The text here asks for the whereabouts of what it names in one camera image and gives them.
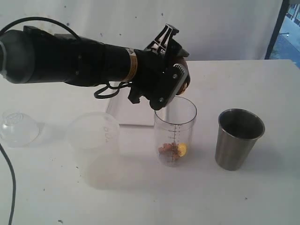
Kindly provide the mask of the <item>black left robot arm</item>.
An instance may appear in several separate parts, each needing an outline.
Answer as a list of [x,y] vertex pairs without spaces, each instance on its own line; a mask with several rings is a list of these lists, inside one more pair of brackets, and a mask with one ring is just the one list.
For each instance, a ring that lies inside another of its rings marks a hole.
[[164,41],[144,50],[104,44],[69,34],[51,35],[32,26],[9,30],[0,37],[0,71],[14,84],[62,82],[79,87],[102,88],[98,99],[114,88],[129,87],[133,104],[145,97],[152,109],[166,107],[189,86],[190,75],[183,63],[188,53],[174,39],[176,30],[166,26]]

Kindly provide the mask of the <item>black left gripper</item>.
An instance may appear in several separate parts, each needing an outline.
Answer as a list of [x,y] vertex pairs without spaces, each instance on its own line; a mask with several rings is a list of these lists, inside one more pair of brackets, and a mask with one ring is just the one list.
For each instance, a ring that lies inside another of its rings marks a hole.
[[153,110],[160,110],[177,95],[185,72],[174,60],[188,56],[188,52],[172,39],[178,33],[177,28],[166,23],[144,50],[136,51],[138,68],[128,96],[131,103],[138,104],[140,97],[145,97]]

